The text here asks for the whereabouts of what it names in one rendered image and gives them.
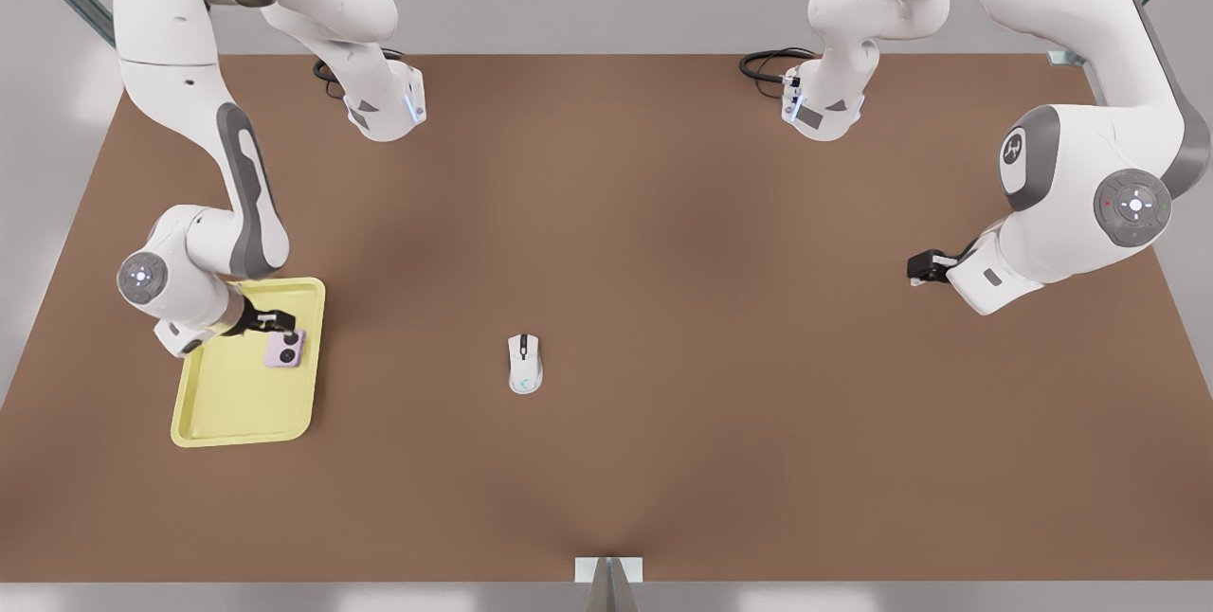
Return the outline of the small lilac phone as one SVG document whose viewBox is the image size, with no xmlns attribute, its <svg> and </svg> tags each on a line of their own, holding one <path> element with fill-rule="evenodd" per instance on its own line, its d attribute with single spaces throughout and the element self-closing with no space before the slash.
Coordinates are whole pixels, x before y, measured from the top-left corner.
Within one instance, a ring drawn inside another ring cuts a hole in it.
<svg viewBox="0 0 1213 612">
<path fill-rule="evenodd" d="M 268 368 L 297 368 L 304 345 L 303 328 L 287 333 L 272 332 L 264 348 L 263 364 Z"/>
</svg>

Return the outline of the yellow plastic tray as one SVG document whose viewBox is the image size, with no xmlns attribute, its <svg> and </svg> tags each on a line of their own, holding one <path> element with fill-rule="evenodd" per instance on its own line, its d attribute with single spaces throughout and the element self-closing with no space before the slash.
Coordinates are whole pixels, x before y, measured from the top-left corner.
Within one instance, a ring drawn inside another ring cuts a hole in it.
<svg viewBox="0 0 1213 612">
<path fill-rule="evenodd" d="M 325 285 L 317 278 L 238 285 L 256 307 L 281 309 L 306 332 L 297 368 L 263 364 L 268 334 L 215 337 L 186 358 L 171 422 L 180 447 L 285 442 L 309 427 L 317 391 Z"/>
</svg>

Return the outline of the white computer mouse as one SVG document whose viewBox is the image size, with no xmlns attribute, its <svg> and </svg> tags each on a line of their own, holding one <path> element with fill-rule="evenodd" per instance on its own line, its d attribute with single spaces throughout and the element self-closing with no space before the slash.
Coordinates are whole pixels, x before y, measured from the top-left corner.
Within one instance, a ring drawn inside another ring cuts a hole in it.
<svg viewBox="0 0 1213 612">
<path fill-rule="evenodd" d="M 540 341 L 536 334 L 513 334 L 509 349 L 509 389 L 519 395 L 537 391 L 543 381 Z"/>
</svg>

